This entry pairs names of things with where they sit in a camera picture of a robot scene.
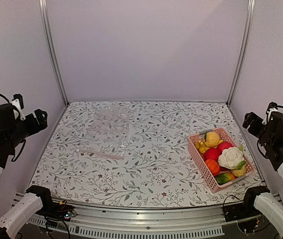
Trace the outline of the yellow toy lemon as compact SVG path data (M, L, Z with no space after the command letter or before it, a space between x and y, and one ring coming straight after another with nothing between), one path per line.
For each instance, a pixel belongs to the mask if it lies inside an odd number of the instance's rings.
M204 135L204 144L206 147L217 147L221 143L220 136L214 132L206 132Z

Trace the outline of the clear zip top bag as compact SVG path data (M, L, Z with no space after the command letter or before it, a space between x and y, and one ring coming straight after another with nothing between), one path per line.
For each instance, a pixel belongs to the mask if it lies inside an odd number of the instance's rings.
M124 160L129 145L129 109L123 106L103 106L88 126L94 141L78 152L112 160Z

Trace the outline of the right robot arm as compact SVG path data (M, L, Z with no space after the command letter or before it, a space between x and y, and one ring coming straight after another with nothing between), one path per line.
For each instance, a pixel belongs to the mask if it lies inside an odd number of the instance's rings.
M270 161L274 171L283 180L283 113L279 109L283 109L283 106L271 102L265 119L253 112L245 114L243 128L258 139L257 146L265 149L263 157ZM262 214L283 238L283 205L266 186L249 188L242 202L223 205L222 210L226 222Z

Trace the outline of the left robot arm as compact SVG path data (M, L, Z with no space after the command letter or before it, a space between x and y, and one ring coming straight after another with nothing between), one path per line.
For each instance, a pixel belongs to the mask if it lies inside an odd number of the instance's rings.
M26 144L26 138L47 128L47 113L37 109L33 114L24 115L23 97L15 94L13 100L0 105L0 177L10 156L15 162L20 154L16 147ZM38 211L45 216L56 212L50 190L31 186L22 199L0 217L0 239L13 239L28 220Z

